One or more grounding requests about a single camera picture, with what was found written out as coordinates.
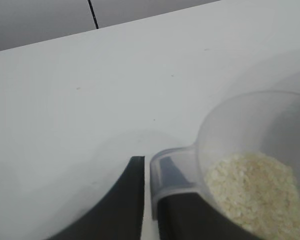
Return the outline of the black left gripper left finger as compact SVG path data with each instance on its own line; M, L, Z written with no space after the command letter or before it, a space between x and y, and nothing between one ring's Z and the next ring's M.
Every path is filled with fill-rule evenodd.
M145 205L145 157L130 158L121 176L91 210L50 240L139 240Z

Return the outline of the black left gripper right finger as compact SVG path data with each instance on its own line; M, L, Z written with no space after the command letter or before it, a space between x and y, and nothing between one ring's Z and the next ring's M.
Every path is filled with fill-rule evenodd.
M190 190L163 197L157 203L161 240L258 240Z

